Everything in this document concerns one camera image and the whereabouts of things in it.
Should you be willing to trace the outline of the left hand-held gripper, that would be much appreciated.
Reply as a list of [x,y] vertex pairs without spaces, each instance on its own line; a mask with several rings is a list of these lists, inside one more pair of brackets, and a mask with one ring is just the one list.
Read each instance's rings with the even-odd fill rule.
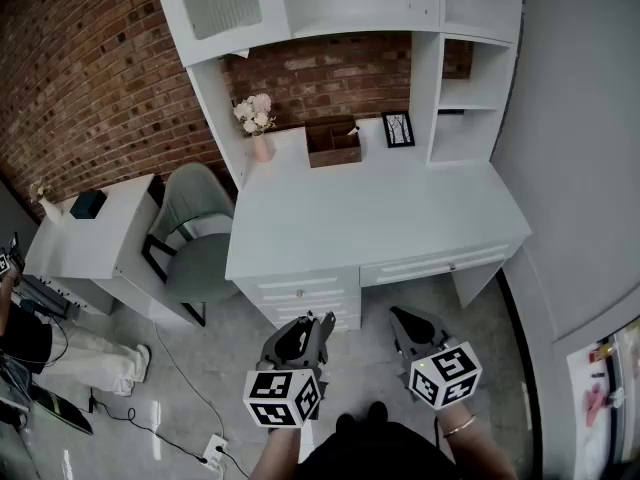
[[297,317],[265,342],[256,367],[246,376],[243,402],[257,426],[300,429],[318,417],[327,383],[320,379],[328,361],[326,342],[336,323],[330,311]]

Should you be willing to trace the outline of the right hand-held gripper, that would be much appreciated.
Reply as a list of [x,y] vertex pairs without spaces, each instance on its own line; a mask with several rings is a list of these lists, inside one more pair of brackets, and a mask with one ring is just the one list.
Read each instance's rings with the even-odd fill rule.
[[482,375],[478,357],[437,315],[393,306],[390,324],[404,368],[400,379],[413,400],[439,411],[474,394]]

